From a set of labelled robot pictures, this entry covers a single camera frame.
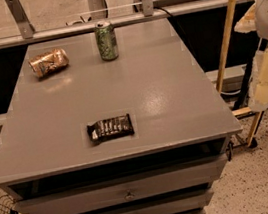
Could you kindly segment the black rxbar chocolate wrapper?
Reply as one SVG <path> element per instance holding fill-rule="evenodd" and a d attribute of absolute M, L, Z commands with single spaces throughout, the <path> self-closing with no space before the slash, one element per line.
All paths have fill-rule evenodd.
<path fill-rule="evenodd" d="M 135 133 L 131 117 L 124 116 L 106 118 L 87 126 L 89 139 L 93 143 L 108 142 L 121 137 L 132 136 Z"/>

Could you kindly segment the green soda can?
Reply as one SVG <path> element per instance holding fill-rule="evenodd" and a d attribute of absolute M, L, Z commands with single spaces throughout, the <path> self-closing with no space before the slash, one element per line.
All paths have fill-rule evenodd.
<path fill-rule="evenodd" d="M 95 37 L 99 53 L 104 61 L 114 60 L 119 56 L 115 30 L 110 22 L 96 23 Z"/>

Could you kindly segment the crushed orange soda can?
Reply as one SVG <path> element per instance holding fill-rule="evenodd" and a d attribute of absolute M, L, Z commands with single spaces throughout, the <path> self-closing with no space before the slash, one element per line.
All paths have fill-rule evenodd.
<path fill-rule="evenodd" d="M 32 57 L 28 64 L 37 78 L 43 78 L 67 67 L 69 58 L 63 48 L 56 48 Z"/>

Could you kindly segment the grey drawer cabinet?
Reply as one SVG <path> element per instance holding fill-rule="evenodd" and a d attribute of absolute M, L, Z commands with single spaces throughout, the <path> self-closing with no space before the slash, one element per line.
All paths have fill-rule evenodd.
<path fill-rule="evenodd" d="M 0 132 L 0 188 L 21 214 L 205 214 L 239 122 L 166 20 L 56 42 L 69 66 L 22 67 Z"/>

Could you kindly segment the top grey drawer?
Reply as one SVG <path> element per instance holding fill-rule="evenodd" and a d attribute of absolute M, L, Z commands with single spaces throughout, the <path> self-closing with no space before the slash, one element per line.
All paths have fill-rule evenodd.
<path fill-rule="evenodd" d="M 158 194 L 206 184 L 219 178 L 226 155 L 192 160 L 105 183 L 19 201 L 21 214 L 82 214 Z"/>

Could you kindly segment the wooden easel frame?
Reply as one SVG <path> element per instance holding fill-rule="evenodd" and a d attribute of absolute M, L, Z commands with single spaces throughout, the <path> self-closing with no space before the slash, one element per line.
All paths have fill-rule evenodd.
<path fill-rule="evenodd" d="M 225 67 L 227 62 L 227 55 L 228 55 L 228 49 L 229 49 L 229 42 L 230 42 L 230 36 L 231 36 L 231 30 L 232 30 L 232 24 L 233 24 L 233 17 L 234 17 L 234 11 L 236 8 L 236 1 L 237 0 L 228 0 L 227 3 L 227 11 L 226 11 L 226 18 L 225 18 L 225 24 L 224 24 L 224 31 L 223 31 L 223 41 L 221 45 L 221 54 L 220 54 L 220 61 L 219 61 L 219 68 L 218 68 L 218 76 L 217 76 L 217 82 L 216 82 L 216 90 L 218 92 L 222 92 L 223 88 L 223 80 L 224 80 L 224 73 L 225 73 Z"/>

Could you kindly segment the metal railing frame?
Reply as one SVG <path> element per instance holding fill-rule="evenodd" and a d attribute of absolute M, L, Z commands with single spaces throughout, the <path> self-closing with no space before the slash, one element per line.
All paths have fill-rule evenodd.
<path fill-rule="evenodd" d="M 225 7 L 228 0 L 0 0 L 0 49 Z"/>

